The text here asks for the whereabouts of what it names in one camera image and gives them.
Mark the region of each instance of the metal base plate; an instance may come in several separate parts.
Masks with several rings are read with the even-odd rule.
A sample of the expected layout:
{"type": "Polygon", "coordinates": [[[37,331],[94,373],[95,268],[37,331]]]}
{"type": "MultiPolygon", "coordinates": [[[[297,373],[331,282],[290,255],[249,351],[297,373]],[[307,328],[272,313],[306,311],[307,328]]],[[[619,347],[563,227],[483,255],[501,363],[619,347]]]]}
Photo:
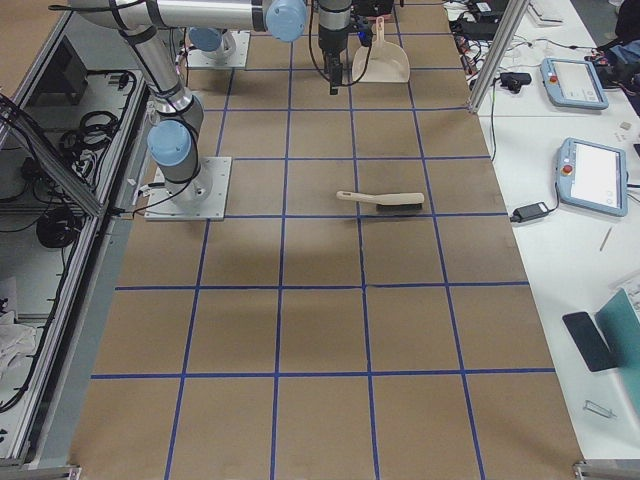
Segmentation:
{"type": "MultiPolygon", "coordinates": [[[[223,220],[231,177],[231,157],[202,157],[200,162],[203,170],[200,175],[213,177],[213,186],[207,198],[192,204],[177,204],[167,200],[145,210],[144,218],[150,221],[223,220]]],[[[159,168],[153,181],[164,182],[164,175],[159,168]]],[[[148,205],[161,202],[168,196],[164,188],[152,190],[148,205]]]]}
{"type": "Polygon", "coordinates": [[[236,42],[236,51],[227,58],[216,60],[202,54],[200,50],[189,52],[190,70],[228,70],[231,68],[245,68],[247,66],[247,55],[249,54],[249,38],[251,34],[247,31],[231,32],[236,42]]]}

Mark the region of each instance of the tablet screen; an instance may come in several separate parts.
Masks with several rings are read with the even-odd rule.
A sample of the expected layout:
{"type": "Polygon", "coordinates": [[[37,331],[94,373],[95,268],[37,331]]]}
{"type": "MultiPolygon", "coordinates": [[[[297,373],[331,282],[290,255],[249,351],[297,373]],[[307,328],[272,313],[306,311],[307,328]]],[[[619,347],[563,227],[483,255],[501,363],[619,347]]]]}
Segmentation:
{"type": "Polygon", "coordinates": [[[553,62],[553,68],[564,98],[589,103],[600,101],[586,64],[556,61],[553,62]]]}
{"type": "Polygon", "coordinates": [[[620,208],[619,163],[619,155],[616,152],[576,143],[576,169],[571,196],[607,207],[620,208]]]}

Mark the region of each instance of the blue joint cap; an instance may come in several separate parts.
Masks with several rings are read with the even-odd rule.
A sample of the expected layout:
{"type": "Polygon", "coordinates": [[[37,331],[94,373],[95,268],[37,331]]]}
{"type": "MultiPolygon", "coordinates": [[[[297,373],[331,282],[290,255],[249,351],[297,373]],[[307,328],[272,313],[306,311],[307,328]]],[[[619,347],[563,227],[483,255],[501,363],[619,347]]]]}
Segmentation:
{"type": "Polygon", "coordinates": [[[303,0],[275,0],[267,11],[267,30],[283,42],[293,42],[304,33],[307,7],[303,0]]]}
{"type": "Polygon", "coordinates": [[[222,33],[216,28],[191,27],[189,39],[203,52],[215,52],[222,45],[222,33]]]}
{"type": "Polygon", "coordinates": [[[180,122],[165,120],[151,129],[147,136],[147,147],[159,165],[174,167],[189,155],[191,135],[180,122]]]}

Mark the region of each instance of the teal box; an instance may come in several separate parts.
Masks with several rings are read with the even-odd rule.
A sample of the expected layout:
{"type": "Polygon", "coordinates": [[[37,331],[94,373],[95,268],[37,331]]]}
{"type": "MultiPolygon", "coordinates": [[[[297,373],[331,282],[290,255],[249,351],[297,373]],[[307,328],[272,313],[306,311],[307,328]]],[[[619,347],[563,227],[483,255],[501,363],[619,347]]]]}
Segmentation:
{"type": "Polygon", "coordinates": [[[640,415],[640,321],[624,290],[619,290],[596,313],[596,323],[618,363],[631,403],[640,415]]]}

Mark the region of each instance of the beige dustpan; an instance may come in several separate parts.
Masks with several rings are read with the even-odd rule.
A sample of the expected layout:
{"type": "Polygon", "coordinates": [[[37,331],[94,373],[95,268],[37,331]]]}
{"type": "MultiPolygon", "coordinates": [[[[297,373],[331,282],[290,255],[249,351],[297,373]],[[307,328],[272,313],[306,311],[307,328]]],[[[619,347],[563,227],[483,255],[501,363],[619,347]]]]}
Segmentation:
{"type": "Polygon", "coordinates": [[[384,40],[384,18],[376,19],[376,39],[371,46],[367,65],[368,47],[360,47],[353,57],[351,78],[357,80],[366,72],[361,82],[406,83],[409,81],[409,59],[404,50],[384,40]]]}

